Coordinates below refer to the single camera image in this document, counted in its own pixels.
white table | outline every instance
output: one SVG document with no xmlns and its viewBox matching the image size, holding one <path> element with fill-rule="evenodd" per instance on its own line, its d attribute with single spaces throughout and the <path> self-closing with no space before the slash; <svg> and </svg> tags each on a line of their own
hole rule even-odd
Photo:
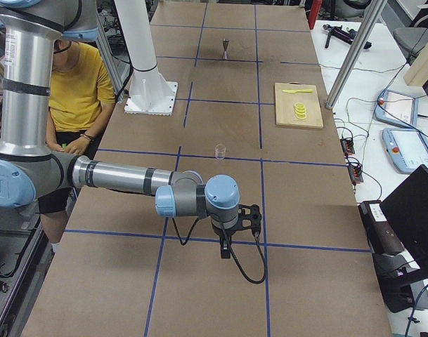
<svg viewBox="0 0 428 337">
<path fill-rule="evenodd" d="M 343 30 L 353 28 L 358 30 L 359 22 L 330 22 L 317 21 L 314 29 L 311 31 L 313 43 L 316 48 L 318 61 L 322 66 L 322 75 L 327 91 L 329 92 L 339 72 L 338 69 L 329 67 L 341 67 L 349 45 L 332 37 L 330 45 L 325 48 L 327 32 L 323 29 L 324 24 L 332 26 L 343 25 Z M 398 68 L 406 62 L 403 54 L 399 50 L 390 31 L 383 24 L 376 24 L 370 38 L 372 47 L 363 51 L 358 58 L 355 68 L 366 70 L 385 71 Z M 419 97 L 425 94 L 421 87 L 407 86 L 403 80 L 403 75 L 408 71 L 409 65 L 406 65 L 393 84 L 391 90 L 406 93 L 411 96 Z M 344 126 L 351 130 L 354 136 L 363 135 L 365 132 L 353 124 L 368 130 L 370 136 L 365 145 L 365 137 L 359 136 L 354 139 L 354 155 L 360 162 L 363 162 L 363 170 L 374 177 L 382 186 L 383 200 L 390 194 L 408 175 L 400 174 L 392 164 L 386 147 L 382 141 L 382 130 L 387 127 L 395 127 L 372 119 L 374 103 L 365 103 L 359 100 L 350 100 L 349 98 L 360 98 L 361 100 L 376 101 L 378 95 L 386 88 L 393 79 L 398 70 L 385 73 L 365 72 L 353 70 L 343 91 L 340 94 L 333 112 L 336 118 L 336 125 Z M 428 116 L 428 97 L 419 99 L 419 113 Z M 428 119 L 419 118 L 417 128 L 428 135 Z M 339 135 L 344 134 L 349 137 L 349 132 L 343 129 L 337 129 Z M 364 183 L 356 187 L 356 201 L 360 203 L 364 200 L 372 200 L 380 195 L 380 187 L 370 177 L 364 174 Z M 391 328 L 394 333 L 404 335 L 408 323 L 407 317 L 410 316 L 410 309 L 393 314 L 387 310 Z M 410 325 L 409 335 L 419 336 L 421 331 L 428 332 L 428 310 L 416 311 L 414 317 L 420 320 L 420 323 Z"/>
</svg>

brown table surface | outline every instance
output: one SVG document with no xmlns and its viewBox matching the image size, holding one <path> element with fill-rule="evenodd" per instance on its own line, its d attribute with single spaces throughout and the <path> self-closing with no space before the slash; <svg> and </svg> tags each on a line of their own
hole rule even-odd
<svg viewBox="0 0 428 337">
<path fill-rule="evenodd" d="M 174 112 L 118 105 L 96 158 L 234 177 L 261 207 L 268 277 L 220 259 L 208 219 L 182 247 L 153 198 L 84 187 L 23 336 L 391 336 L 331 111 L 321 130 L 275 124 L 275 82 L 327 97 L 304 10 L 163 2 L 151 30 Z M 251 234 L 233 239 L 260 278 Z"/>
</svg>

clear cup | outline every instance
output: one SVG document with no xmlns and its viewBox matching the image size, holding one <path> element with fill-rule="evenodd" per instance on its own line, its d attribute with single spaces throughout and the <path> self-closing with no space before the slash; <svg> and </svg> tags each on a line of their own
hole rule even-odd
<svg viewBox="0 0 428 337">
<path fill-rule="evenodd" d="M 218 144 L 215 147 L 215 158 L 217 159 L 225 159 L 225 155 L 226 155 L 226 146 L 223 144 Z"/>
</svg>

chair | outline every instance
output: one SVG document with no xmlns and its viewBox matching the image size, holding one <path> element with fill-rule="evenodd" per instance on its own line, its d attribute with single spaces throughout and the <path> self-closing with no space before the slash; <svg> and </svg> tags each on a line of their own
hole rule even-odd
<svg viewBox="0 0 428 337">
<path fill-rule="evenodd" d="M 363 13 L 371 0 L 323 0 L 323 8 L 330 13 L 330 19 L 357 18 Z"/>
<path fill-rule="evenodd" d="M 422 10 L 428 9 L 428 4 L 418 7 Z M 411 26 L 394 30 L 394 39 L 409 63 L 417 58 L 428 42 L 428 11 L 426 15 L 418 15 Z"/>
</svg>

hand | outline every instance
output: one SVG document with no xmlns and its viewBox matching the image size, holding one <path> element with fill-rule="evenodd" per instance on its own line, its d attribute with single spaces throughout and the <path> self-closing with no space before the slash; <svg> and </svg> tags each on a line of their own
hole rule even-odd
<svg viewBox="0 0 428 337">
<path fill-rule="evenodd" d="M 60 146 L 58 143 L 48 144 L 48 147 L 51 151 L 64 152 L 63 147 Z"/>
<path fill-rule="evenodd" d="M 64 152 L 82 155 L 87 150 L 87 147 L 89 146 L 89 144 L 90 144 L 90 140 L 84 137 L 79 137 L 78 139 L 75 139 L 70 144 L 68 144 L 64 148 Z"/>
</svg>

